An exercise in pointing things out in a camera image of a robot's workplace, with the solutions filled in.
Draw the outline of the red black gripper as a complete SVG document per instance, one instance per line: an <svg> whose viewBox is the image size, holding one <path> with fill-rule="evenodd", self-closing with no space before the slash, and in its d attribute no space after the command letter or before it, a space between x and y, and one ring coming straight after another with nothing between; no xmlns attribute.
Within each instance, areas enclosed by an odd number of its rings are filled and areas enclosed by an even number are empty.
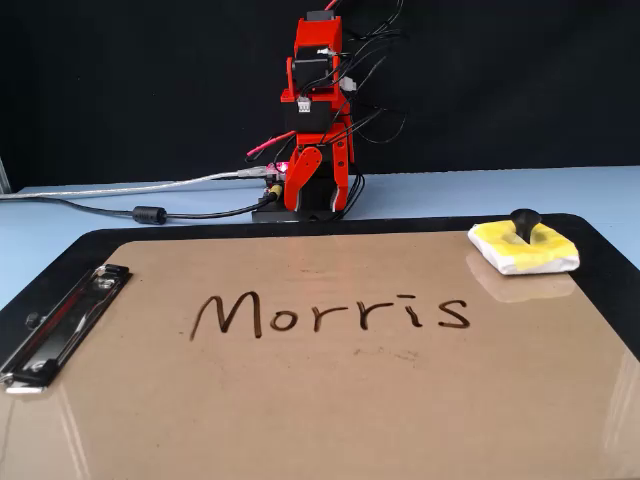
<svg viewBox="0 0 640 480"><path fill-rule="evenodd" d="M311 101L308 109L301 112L297 102L282 104L285 129L298 134L317 135L312 144L330 146L332 153L335 190L330 201L332 212L342 211L347 203L349 191L349 165L354 160L351 134L347 129L351 123L351 103L345 100L339 107L330 101ZM298 196L322 162L322 153L315 146L295 149L286 172L284 205L298 207Z"/></svg>

